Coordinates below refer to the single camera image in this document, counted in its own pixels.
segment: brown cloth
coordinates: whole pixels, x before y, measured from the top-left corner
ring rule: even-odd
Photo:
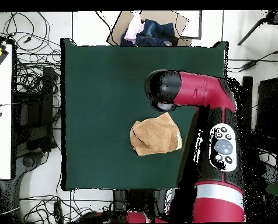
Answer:
[[[172,152],[182,147],[179,128],[169,113],[142,122],[136,121],[130,137],[138,156]]]

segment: pink cloth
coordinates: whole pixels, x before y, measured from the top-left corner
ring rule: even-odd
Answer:
[[[141,33],[144,29],[144,23],[141,23],[141,17],[138,13],[134,12],[134,17],[132,18],[130,24],[128,25],[128,29],[126,35],[124,36],[125,40],[132,41],[133,44],[136,42],[136,35]]]

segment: floor tile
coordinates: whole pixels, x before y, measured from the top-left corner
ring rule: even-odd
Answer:
[[[230,43],[229,58],[256,60],[278,51],[278,26],[263,24],[258,27],[241,45],[239,41],[254,24],[265,17],[267,10],[225,10],[223,40]],[[267,60],[278,60],[278,54]]]
[[[113,200],[112,190],[80,189],[75,192],[75,200]]]

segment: blue cloth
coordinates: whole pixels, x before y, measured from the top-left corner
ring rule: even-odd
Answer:
[[[136,36],[137,46],[167,46],[164,41],[173,43],[175,38],[173,23],[160,25],[153,20],[145,20],[144,30]]]
[[[120,46],[135,46],[132,41],[124,39],[124,36],[126,35],[126,33],[127,33],[127,30],[123,33],[123,35],[121,35]]]

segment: silver band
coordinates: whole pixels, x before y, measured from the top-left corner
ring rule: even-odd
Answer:
[[[232,202],[237,206],[244,209],[243,195],[236,189],[227,187],[225,185],[218,184],[201,184],[197,185],[197,197],[196,198],[215,198],[218,200],[224,200]]]

